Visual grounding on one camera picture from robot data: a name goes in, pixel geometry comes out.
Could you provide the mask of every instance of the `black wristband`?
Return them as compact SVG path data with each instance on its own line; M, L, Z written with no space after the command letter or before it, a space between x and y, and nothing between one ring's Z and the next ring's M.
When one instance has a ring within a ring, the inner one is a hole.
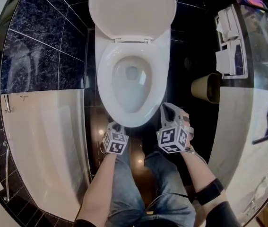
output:
M206 188L196 193L197 200L201 205L207 204L216 197L220 196L223 189L224 188L219 179L216 178Z

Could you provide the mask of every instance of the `person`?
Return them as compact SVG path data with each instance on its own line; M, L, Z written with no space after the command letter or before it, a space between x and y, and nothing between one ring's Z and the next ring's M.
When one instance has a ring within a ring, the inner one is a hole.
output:
M206 215L206 226L238 227L225 191L196 154L181 152L191 176L197 199ZM159 150L145 157L160 194L152 215L147 214L131 170L129 153L107 154L91 182L74 223L75 227L193 227L196 212L174 163Z

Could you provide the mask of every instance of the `white bathtub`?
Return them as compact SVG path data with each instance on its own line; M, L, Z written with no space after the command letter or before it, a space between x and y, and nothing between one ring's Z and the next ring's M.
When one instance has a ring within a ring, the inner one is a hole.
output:
M6 135L16 166L39 208L74 221L89 185L84 90L0 97Z

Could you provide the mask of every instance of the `blue jeans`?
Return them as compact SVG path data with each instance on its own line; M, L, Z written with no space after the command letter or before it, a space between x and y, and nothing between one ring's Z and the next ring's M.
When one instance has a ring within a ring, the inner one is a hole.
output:
M148 155L144 162L152 171L160 194L175 192L187 195L176 165L159 151ZM169 220L179 227L193 227L195 215L196 212L187 198L171 194L158 200L152 215L146 214L142 197L130 170L129 153L125 150L123 155L117 156L106 227L141 226L143 222L156 218Z

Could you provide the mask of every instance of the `sleeve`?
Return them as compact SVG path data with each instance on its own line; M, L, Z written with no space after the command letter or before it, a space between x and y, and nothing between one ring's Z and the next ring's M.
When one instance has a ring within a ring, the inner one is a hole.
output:
M240 227L229 202L217 205L206 217L206 227Z
M84 219L77 219L73 227L96 227L96 226Z

